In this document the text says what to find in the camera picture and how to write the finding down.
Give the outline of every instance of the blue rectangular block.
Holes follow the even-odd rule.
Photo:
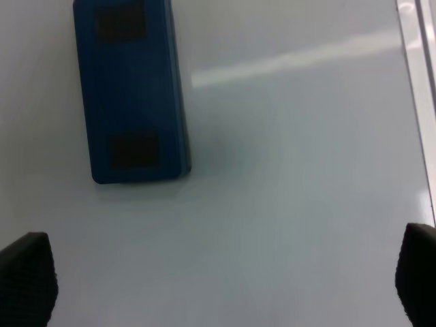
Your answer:
[[[170,0],[75,0],[74,22],[94,181],[188,173]]]

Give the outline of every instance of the black square patch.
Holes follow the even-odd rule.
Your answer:
[[[159,165],[157,132],[112,135],[108,139],[111,169],[147,168]]]
[[[117,43],[143,39],[146,36],[144,0],[95,10],[97,43]]]

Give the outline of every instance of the textured black rubber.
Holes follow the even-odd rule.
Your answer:
[[[395,286],[414,327],[436,326],[436,229],[407,225]]]
[[[0,326],[47,326],[58,291],[46,233],[28,233],[0,251]]]

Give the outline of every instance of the blue box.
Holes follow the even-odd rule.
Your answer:
[[[99,184],[191,169],[170,0],[75,0],[91,171]]]

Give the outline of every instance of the white surface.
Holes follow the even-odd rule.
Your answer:
[[[414,0],[397,0],[397,3],[434,208],[436,201],[436,116],[430,78],[431,73],[433,76],[436,73],[434,69],[436,67],[436,43],[431,7],[429,0],[420,0],[418,5]],[[423,32],[421,32],[420,25],[425,27]],[[425,55],[424,43],[429,52],[428,59]]]
[[[0,1],[1,241],[49,233],[50,325],[410,326],[396,261],[433,216],[395,3],[174,15],[192,174],[99,186],[71,1]]]

